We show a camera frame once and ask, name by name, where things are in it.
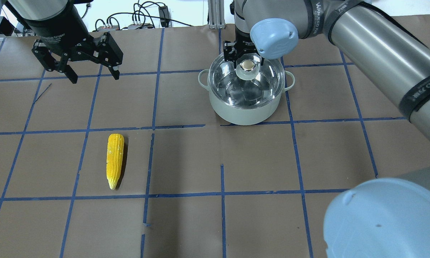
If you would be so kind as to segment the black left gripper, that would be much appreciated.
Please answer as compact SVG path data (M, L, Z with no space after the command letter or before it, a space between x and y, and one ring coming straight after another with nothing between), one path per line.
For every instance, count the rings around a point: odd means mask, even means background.
M32 52L46 71L62 73L76 84L78 75L68 64L71 58L103 65L119 79L123 51L109 32L98 38L90 36L74 4L20 4L19 13L40 37ZM61 56L60 60L50 51Z

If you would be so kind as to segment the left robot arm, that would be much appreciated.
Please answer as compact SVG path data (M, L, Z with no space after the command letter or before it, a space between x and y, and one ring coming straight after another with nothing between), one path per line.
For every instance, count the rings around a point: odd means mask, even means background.
M10 0L10 5L39 36L32 52L46 71L64 74L73 84L78 75L69 62L92 61L108 68L115 80L123 52L109 32L94 38L70 0Z

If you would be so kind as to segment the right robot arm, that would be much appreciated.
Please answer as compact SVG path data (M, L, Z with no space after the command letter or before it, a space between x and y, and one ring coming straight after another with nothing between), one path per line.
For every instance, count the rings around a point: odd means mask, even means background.
M223 120L223 254L325 258L324 215L347 189L430 166L430 143L347 56L289 68L277 124Z

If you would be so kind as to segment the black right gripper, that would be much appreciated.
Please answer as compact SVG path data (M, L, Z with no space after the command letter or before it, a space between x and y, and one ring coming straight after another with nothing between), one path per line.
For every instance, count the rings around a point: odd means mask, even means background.
M245 54L259 54L250 34L236 34L236 39L223 41L223 58L225 62L232 62L236 68L238 59ZM264 65L264 57L259 56L259 66Z

